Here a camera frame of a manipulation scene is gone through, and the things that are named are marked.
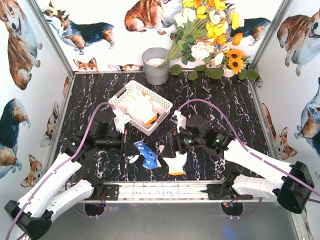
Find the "white glove orange cuff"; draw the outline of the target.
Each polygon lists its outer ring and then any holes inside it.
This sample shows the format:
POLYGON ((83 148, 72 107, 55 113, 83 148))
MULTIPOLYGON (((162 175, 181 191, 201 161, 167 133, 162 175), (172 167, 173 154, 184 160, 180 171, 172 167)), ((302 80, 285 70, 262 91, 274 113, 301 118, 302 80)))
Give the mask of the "white glove orange cuff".
POLYGON ((175 158, 163 157, 161 158, 168 165, 169 171, 168 174, 172 176, 185 175, 184 165, 187 162, 187 153, 180 154, 178 151, 176 152, 175 158))

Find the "blue dotted white glove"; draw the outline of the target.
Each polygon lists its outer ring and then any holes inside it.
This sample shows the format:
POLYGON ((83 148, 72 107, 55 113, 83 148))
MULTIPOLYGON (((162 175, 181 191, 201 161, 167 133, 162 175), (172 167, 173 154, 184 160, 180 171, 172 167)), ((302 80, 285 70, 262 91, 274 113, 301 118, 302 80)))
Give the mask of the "blue dotted white glove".
POLYGON ((143 141, 137 141, 134 143, 135 147, 139 150, 139 155, 133 155, 128 157, 129 163, 133 164, 138 160, 140 156, 143 156, 144 160, 142 166, 146 169, 161 168, 157 155, 149 148, 143 141))

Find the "yellow dotted white glove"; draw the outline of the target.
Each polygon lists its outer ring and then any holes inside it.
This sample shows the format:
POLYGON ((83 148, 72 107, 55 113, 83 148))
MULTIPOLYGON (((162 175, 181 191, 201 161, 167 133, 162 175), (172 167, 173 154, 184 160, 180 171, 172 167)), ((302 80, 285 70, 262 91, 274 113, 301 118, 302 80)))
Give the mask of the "yellow dotted white glove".
POLYGON ((117 106, 124 113, 144 127, 152 125, 159 117, 148 95, 142 91, 133 91, 117 106))

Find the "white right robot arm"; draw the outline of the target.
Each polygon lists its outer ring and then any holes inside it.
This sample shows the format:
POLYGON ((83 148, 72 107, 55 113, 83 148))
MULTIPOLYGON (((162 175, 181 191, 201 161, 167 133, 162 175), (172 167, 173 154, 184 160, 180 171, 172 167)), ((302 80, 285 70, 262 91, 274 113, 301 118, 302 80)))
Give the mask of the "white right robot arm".
POLYGON ((232 173, 220 189, 213 191, 214 195, 276 200, 292 213, 303 212, 315 188, 304 163, 289 164, 260 153, 230 134, 215 131, 200 115, 186 118, 176 110, 171 121, 176 129, 166 134, 166 144, 160 149, 170 175, 183 175, 188 150, 200 148, 208 155, 241 165, 259 176, 232 173))

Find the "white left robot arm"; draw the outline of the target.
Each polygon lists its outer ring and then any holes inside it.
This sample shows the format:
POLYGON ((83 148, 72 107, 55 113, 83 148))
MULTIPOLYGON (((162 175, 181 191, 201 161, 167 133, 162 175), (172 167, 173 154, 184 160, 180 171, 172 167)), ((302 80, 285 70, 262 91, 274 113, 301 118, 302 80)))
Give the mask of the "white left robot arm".
POLYGON ((82 200, 108 197, 117 199, 118 187, 104 186, 104 182, 88 173, 75 185, 58 193, 67 180, 100 150, 114 151, 122 156, 135 156, 139 151, 130 140, 125 124, 127 113, 114 110, 115 117, 95 116, 82 129, 68 138, 56 160, 18 201, 10 200, 4 207, 12 219, 31 240, 42 238, 52 223, 65 211, 82 200))

